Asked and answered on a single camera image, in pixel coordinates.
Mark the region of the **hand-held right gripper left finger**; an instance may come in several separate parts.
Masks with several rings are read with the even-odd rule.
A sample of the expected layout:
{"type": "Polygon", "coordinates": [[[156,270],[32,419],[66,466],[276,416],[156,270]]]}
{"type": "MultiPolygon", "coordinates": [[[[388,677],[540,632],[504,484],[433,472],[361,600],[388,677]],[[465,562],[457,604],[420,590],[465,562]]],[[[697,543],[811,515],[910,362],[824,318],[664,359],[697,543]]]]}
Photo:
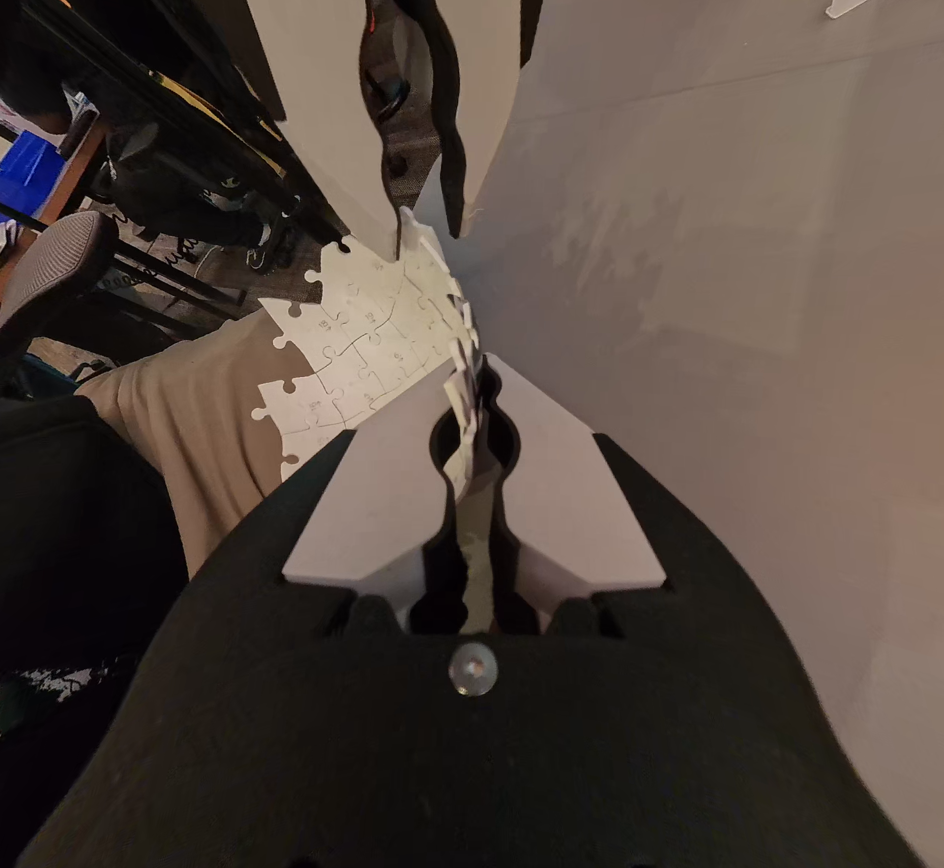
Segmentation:
{"type": "Polygon", "coordinates": [[[282,568],[288,582],[384,599],[410,631],[467,620],[466,560],[443,463],[458,425],[442,365],[356,429],[282,568]]]}

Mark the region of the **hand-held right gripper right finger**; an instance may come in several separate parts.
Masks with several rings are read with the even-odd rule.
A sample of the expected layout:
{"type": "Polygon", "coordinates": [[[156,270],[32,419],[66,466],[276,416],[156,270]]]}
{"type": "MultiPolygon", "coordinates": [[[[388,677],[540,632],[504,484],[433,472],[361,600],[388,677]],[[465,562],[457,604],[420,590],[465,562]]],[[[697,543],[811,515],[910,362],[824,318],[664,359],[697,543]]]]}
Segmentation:
{"type": "Polygon", "coordinates": [[[496,355],[480,386],[500,465],[488,541],[499,631],[536,635],[568,600],[663,587],[596,433],[496,355]]]}

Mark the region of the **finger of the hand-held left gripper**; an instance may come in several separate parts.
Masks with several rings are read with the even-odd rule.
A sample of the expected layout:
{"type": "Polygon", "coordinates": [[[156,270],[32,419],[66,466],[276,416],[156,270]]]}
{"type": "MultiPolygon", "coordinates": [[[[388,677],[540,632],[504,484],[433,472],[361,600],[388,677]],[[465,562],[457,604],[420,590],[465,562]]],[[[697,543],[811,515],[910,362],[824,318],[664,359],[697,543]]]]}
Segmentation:
{"type": "Polygon", "coordinates": [[[520,78],[521,0],[395,0],[431,60],[431,120],[452,237],[467,235],[520,78]]]}
{"type": "Polygon", "coordinates": [[[286,115],[281,133],[353,237],[396,261],[399,217],[361,84],[368,0],[246,1],[286,115]]]}

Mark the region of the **partly built puzzle ball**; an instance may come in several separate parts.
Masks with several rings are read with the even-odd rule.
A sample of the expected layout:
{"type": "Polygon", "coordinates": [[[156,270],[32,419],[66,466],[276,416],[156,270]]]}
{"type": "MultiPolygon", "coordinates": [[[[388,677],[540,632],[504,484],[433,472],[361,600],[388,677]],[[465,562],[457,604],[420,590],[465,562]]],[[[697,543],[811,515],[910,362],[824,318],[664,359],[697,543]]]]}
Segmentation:
{"type": "Polygon", "coordinates": [[[442,365],[449,343],[478,331],[470,302],[443,256],[436,232],[406,206],[399,210],[395,262],[381,260],[349,235],[322,250],[305,279],[321,287],[318,304],[263,298],[311,372],[288,384],[263,383],[264,410],[282,437],[285,482],[341,431],[354,430],[442,365]]]}

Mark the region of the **bundle of black tripods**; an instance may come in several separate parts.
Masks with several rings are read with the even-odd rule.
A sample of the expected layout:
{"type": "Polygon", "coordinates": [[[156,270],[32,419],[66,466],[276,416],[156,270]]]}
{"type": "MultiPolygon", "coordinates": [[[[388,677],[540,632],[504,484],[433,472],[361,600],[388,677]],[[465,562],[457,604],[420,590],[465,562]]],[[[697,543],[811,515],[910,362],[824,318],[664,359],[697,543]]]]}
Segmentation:
{"type": "Polygon", "coordinates": [[[194,0],[2,0],[2,104],[64,137],[87,98],[106,126],[109,196],[133,222],[248,250],[287,219],[342,227],[194,0]]]}

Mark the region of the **person's beige trousers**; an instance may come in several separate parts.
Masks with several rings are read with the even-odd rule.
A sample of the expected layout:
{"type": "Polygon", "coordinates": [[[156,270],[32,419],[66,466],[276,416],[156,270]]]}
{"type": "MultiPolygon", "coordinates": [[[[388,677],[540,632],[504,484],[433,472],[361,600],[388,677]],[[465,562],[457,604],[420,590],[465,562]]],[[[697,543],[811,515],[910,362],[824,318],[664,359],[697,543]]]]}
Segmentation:
{"type": "Polygon", "coordinates": [[[163,478],[194,578],[225,538],[282,485],[282,437],[254,410],[263,383],[310,368],[265,310],[83,383],[77,396],[163,478]]]}

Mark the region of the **wooden shelf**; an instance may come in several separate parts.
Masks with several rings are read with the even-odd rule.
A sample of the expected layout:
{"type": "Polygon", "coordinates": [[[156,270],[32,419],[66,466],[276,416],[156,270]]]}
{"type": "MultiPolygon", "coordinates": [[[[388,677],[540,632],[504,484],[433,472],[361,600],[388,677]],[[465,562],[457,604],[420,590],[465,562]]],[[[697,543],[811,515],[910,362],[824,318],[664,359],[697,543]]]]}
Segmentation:
{"type": "Polygon", "coordinates": [[[1,204],[2,219],[12,219],[23,226],[21,236],[16,243],[9,251],[2,254],[2,291],[6,289],[16,265],[22,261],[40,234],[65,216],[77,211],[84,202],[91,180],[105,159],[106,131],[104,122],[96,117],[35,216],[25,214],[7,204],[1,204]]]}

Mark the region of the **black sneaker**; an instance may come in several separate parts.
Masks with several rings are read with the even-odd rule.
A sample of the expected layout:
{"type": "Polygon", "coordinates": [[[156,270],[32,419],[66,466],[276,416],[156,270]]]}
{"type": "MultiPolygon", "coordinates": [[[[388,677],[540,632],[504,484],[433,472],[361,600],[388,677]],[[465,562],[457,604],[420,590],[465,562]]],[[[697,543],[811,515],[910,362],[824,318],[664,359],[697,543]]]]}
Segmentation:
{"type": "Polygon", "coordinates": [[[287,219],[266,225],[259,242],[247,250],[246,265],[259,274],[289,268],[298,242],[297,230],[287,219]]]}

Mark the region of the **blue storage bin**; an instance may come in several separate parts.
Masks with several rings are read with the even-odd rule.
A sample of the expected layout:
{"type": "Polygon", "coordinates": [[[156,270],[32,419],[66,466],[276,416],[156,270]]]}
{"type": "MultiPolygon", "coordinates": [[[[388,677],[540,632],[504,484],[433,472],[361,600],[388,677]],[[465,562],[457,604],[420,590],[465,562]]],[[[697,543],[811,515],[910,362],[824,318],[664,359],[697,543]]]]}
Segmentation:
{"type": "Polygon", "coordinates": [[[1,203],[34,217],[55,188],[65,161],[53,143],[23,131],[1,160],[1,203]]]}

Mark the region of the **person's black jacket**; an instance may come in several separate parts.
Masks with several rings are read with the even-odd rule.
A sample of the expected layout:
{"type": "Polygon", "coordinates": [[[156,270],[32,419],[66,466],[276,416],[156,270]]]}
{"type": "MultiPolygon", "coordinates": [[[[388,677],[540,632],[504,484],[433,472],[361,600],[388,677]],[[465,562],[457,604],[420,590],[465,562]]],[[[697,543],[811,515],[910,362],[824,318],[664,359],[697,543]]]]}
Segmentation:
{"type": "Polygon", "coordinates": [[[110,728],[187,567],[157,470],[71,395],[2,403],[1,860],[110,728]]]}

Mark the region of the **grey mesh office chair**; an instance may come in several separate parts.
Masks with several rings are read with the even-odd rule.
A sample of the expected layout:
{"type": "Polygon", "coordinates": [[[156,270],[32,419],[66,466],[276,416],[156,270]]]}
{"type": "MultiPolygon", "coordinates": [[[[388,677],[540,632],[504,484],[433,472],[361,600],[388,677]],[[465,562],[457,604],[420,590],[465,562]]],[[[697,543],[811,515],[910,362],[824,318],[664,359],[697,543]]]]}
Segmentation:
{"type": "Polygon", "coordinates": [[[50,225],[33,241],[2,291],[2,355],[26,349],[95,287],[111,267],[119,237],[111,217],[84,210],[50,225]]]}

